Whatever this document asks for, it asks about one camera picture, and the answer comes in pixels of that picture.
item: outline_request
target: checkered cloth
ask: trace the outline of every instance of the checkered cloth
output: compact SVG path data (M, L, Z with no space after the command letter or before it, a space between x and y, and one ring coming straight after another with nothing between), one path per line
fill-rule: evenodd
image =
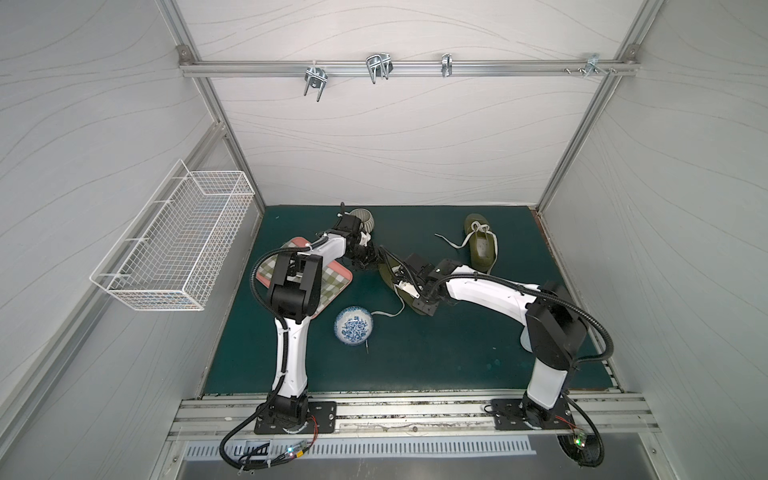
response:
M305 238L296 237L291 241L286 242L283 247L306 247L309 245ZM277 255L266 259L264 263L259 267L259 271L256 274L256 278L267 288L270 286L270 280L272 274L275 272L275 263L277 262ZM315 318L328 306L333 299L335 299L352 281L352 272L345 268L341 263L333 261L328 264L323 271L322 283L320 285L320 304L317 307L317 311L312 318Z

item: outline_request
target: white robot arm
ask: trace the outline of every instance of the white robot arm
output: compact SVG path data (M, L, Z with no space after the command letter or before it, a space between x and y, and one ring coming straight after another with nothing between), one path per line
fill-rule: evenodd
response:
M264 299L257 291L256 273L260 264L275 254L275 268ZM399 265L390 269L392 284L412 296L412 308L426 315L434 315L442 300L464 300L520 322L524 327L521 344L533 352L535 363L519 411L514 415L533 429L542 428L553 419L556 404L560 403L558 408L563 406L568 380L579 363L607 359L613 353L613 343L605 328L589 313L573 305L563 286L552 282L543 286L516 283L477 272L452 260L443 260L437 267L416 255L401 261L386 248L374 247L360 219L344 213L342 204L336 225L315 243L273 250L262 256L253 268L250 279L253 295L275 315L277 368L267 401L225 435L219 445L219 453L229 465L248 470L269 467L269 462L251 459L250 455L235 461L224 449L226 442L254 419L259 425L258 419L266 415L270 428L279 426L288 433L300 432L307 425L307 333L319 305L322 272L340 257L363 266L396 260ZM603 337L605 350L600 355L577 358L588 326L593 326ZM296 447L302 452L309 448L304 444ZM597 466L601 461L602 456L596 462L580 465Z

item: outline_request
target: dark green tabletop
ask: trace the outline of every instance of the dark green tabletop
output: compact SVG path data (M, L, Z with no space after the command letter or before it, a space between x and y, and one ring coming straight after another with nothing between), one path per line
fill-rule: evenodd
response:
M374 240L399 257L418 253L437 264L452 258L469 264L463 221L484 215L499 243L496 276L522 283L562 282L541 232L527 207L367 207L376 226ZM255 393L270 389L275 375L276 331L270 314L250 294L248 273L258 257L293 237L314 240L336 221L338 206L268 207L219 342L205 393ZM376 269L353 272L352 283L312 320L306 348L306 372L312 392L354 390L524 389L534 358L520 346L522 325L479 305L441 305L433 317L406 307L399 316L373 317L365 344L347 346L333 332L336 315L348 306L395 313L397 296ZM582 355L594 353L590 340ZM607 388L611 379L597 364L582 366L571 387Z

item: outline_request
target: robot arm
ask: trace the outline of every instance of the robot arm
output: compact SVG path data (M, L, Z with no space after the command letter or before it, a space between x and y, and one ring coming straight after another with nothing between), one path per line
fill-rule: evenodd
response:
M453 274L473 274L468 266L459 266ZM565 288L548 284L518 285L528 290L556 290L558 297L570 300ZM578 316L573 316L564 307L552 308L544 305L536 296L513 290L509 286L490 280L457 278L445 282L448 295L456 300L477 303L491 310L504 313L519 321L524 329L520 343L536 356L531 381L526 390L523 409L526 420L534 428L548 419L561 398L568 377L574 371L574 361L579 347L587 334L587 326Z
M267 302L283 317L288 335L284 335L283 322L276 318L277 367L272 390L278 388L281 378L283 381L270 406L270 414L287 432L299 431L306 424L309 404L306 338L310 320L319 305L323 271L329 263L341 257L360 263L375 259L376 252L370 240L360 219L342 211L336 225L308 245L307 251L277 255ZM287 359L285 372L282 370L283 358Z

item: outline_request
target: white wire basket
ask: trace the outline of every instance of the white wire basket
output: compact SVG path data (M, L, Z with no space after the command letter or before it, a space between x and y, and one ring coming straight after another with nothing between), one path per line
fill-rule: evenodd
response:
M177 164L154 195L165 186L167 199L150 200L91 274L134 310L202 310L253 199L242 171L189 171L179 163L184 174L172 176ZM150 219L146 227L137 225L142 217Z

